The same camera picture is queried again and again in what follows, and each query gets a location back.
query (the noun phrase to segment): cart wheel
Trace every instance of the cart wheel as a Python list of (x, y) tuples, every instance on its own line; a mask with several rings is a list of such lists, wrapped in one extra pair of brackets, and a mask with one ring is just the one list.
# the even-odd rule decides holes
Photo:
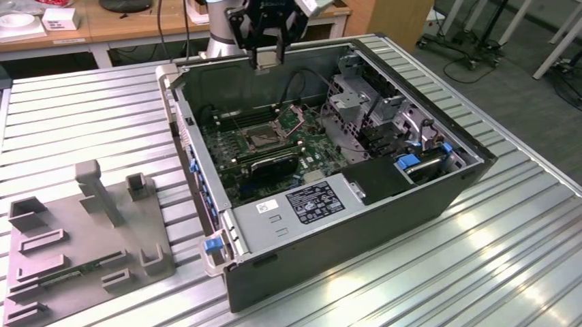
[(420, 48), (420, 49), (424, 49), (424, 47), (427, 46), (427, 39), (420, 39), (420, 41), (418, 41), (416, 42), (416, 46)]

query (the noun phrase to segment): cabinet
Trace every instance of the cabinet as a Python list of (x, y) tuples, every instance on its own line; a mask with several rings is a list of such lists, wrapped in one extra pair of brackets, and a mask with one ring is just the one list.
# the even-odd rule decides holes
[(434, 0), (343, 0), (352, 10), (344, 36), (382, 32), (408, 52), (414, 50)]

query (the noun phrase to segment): cardboard box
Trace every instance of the cardboard box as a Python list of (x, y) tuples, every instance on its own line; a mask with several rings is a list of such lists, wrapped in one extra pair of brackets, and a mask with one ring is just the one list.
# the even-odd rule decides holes
[(200, 15), (208, 14), (208, 9), (205, 5), (199, 5), (199, 3), (195, 0), (188, 0), (188, 1), (189, 1), (189, 5)]
[(43, 15), (43, 25), (48, 31), (73, 31), (81, 18), (75, 8), (48, 8)]

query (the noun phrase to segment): power supply label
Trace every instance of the power supply label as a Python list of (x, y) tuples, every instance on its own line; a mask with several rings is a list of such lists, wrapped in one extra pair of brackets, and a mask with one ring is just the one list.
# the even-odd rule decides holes
[(302, 223), (308, 224), (346, 209), (327, 182), (287, 194), (292, 210)]

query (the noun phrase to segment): wooden table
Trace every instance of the wooden table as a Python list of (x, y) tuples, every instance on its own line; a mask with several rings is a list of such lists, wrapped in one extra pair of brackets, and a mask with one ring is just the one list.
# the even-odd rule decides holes
[[(156, 4), (157, 1), (149, 10), (121, 18), (121, 14), (101, 8), (99, 0), (77, 0), (73, 6), (81, 15), (81, 28), (77, 31), (48, 31), (47, 37), (0, 44), (0, 61), (91, 52), (99, 68), (112, 67), (109, 49), (160, 43)], [(310, 20), (310, 26), (332, 25), (330, 38), (340, 37), (350, 14), (347, 7), (330, 7)], [(191, 40), (209, 37), (208, 24), (197, 25), (188, 19), (188, 26)], [(181, 0), (164, 0), (161, 30), (165, 42), (187, 39)]]
[(76, 8), (81, 17), (79, 29), (76, 31), (47, 31), (45, 37), (0, 43), (0, 61), (91, 51), (92, 39), (84, 0), (76, 1), (72, 7)]

